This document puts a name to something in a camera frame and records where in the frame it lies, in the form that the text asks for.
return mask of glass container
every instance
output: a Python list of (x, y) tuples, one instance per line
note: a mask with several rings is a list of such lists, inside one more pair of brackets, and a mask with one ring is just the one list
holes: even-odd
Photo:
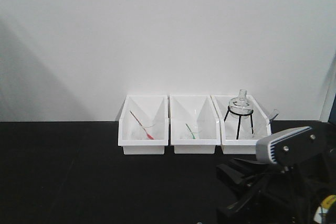
[(241, 89), (239, 96), (229, 101), (230, 110), (239, 115), (249, 115), (253, 111), (253, 103), (246, 98), (247, 90)]

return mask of plastic bin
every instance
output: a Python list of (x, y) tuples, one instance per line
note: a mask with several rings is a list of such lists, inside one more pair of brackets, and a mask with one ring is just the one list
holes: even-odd
[[(147, 132), (133, 117), (137, 117)], [(168, 98), (166, 95), (128, 95), (119, 120), (118, 145), (124, 154), (164, 154), (169, 139)]]
[(254, 112), (252, 114), (254, 134), (252, 135), (249, 116), (242, 116), (239, 131), (239, 139), (236, 139), (238, 117), (228, 114), (226, 121), (224, 117), (227, 112), (229, 100), (236, 95), (212, 95), (212, 100), (218, 117), (220, 119), (220, 130), (222, 137), (222, 150), (224, 154), (256, 154), (256, 143), (259, 139), (271, 134), (269, 119), (262, 111), (252, 95), (247, 98), (253, 102)]
[(219, 118), (209, 95), (171, 95), (171, 145), (176, 154), (213, 154)]

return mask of white wall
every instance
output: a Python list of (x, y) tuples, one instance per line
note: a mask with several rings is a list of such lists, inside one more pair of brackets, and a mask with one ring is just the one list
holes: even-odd
[(318, 120), (335, 13), (335, 0), (0, 0), (0, 120), (113, 121), (127, 93), (240, 88), (278, 119)]

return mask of red-tipped rod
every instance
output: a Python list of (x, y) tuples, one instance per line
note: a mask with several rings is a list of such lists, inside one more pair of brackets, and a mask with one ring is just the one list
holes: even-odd
[(136, 119), (136, 121), (139, 123), (139, 125), (142, 127), (142, 129), (145, 131), (147, 137), (148, 137), (149, 139), (154, 140), (154, 138), (147, 132), (147, 130), (144, 128), (144, 126), (140, 123), (139, 119), (137, 119), (137, 117), (133, 114), (132, 111), (130, 111), (130, 112), (131, 112), (132, 116)]

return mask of black tabletop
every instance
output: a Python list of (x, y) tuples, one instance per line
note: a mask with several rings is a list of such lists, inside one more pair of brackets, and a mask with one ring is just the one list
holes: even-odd
[[(336, 146), (334, 126), (310, 125)], [(236, 199), (215, 167), (254, 155), (124, 155), (117, 122), (0, 123), (0, 223), (216, 223)]]

